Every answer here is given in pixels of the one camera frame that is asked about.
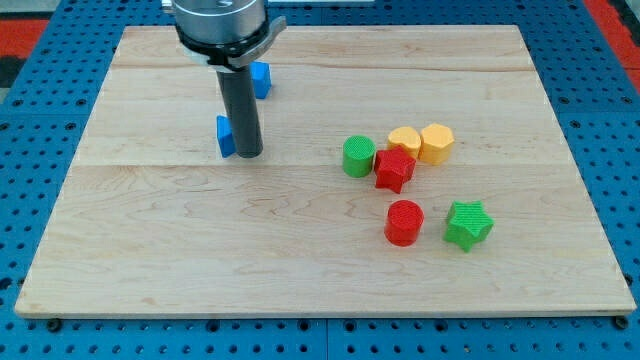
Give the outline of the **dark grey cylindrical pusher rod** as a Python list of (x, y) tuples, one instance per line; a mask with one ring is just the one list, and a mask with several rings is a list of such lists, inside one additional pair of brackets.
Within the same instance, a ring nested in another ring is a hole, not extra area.
[(217, 79), (237, 154), (259, 156), (263, 140), (250, 67), (218, 72)]

